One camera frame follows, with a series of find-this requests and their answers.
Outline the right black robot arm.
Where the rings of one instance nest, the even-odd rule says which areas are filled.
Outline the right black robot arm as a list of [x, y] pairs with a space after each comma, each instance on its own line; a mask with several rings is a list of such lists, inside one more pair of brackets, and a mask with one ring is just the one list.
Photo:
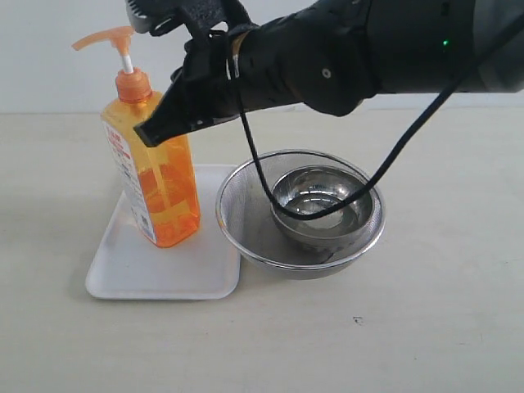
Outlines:
[[302, 103], [344, 116], [382, 94], [523, 89], [520, 1], [317, 1], [256, 24], [239, 1], [129, 1], [140, 34], [185, 27], [183, 64], [135, 132], [148, 147]]

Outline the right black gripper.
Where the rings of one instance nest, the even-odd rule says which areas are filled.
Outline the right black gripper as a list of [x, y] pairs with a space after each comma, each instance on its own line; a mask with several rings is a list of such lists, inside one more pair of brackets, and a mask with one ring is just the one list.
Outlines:
[[230, 86], [232, 37], [213, 29], [207, 48], [192, 38], [184, 44], [183, 64], [172, 74], [152, 114], [133, 130], [146, 147], [236, 120], [240, 117]]

